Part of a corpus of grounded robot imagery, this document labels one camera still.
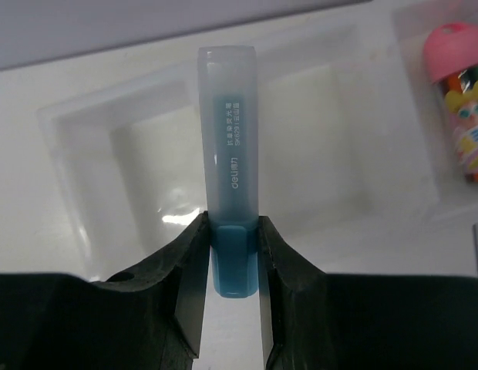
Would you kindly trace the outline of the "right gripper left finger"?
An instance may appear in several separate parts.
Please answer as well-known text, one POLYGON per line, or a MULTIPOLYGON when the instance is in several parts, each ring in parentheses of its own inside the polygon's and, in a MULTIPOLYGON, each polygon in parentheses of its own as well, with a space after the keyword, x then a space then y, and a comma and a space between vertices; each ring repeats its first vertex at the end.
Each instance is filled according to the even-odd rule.
POLYGON ((0 369, 189 369, 200 354, 210 229, 106 281, 0 274, 0 369))

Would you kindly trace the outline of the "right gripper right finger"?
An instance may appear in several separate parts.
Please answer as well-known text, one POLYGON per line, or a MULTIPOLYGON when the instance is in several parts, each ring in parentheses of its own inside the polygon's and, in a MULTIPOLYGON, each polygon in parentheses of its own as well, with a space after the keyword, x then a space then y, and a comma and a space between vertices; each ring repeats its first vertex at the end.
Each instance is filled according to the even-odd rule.
POLYGON ((327 274, 258 227, 266 369, 478 369, 478 278, 327 274))

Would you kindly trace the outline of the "blue highlighter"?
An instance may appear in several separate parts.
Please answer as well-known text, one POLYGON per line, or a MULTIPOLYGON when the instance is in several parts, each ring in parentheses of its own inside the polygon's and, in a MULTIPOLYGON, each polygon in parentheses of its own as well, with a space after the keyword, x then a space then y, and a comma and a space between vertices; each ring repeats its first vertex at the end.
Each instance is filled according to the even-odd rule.
POLYGON ((214 288, 258 289, 258 64, 252 46, 198 51, 197 78, 214 288))

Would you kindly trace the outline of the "pink-capped clear tube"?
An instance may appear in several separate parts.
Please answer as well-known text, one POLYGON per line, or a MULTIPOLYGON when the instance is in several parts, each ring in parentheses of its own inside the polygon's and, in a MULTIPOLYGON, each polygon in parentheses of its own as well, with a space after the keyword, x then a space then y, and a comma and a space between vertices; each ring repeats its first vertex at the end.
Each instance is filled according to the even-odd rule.
POLYGON ((423 46, 429 80, 440 94, 466 181, 478 183, 478 25, 454 22, 429 34, 423 46))

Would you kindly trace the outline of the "clear three-compartment organizer tray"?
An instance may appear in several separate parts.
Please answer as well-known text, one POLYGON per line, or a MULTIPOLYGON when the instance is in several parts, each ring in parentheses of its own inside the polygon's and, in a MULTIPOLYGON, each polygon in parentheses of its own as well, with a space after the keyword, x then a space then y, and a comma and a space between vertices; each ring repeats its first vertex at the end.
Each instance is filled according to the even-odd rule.
POLYGON ((331 272, 476 274, 422 60, 478 1, 372 1, 0 72, 0 271, 96 280, 200 212, 331 272))

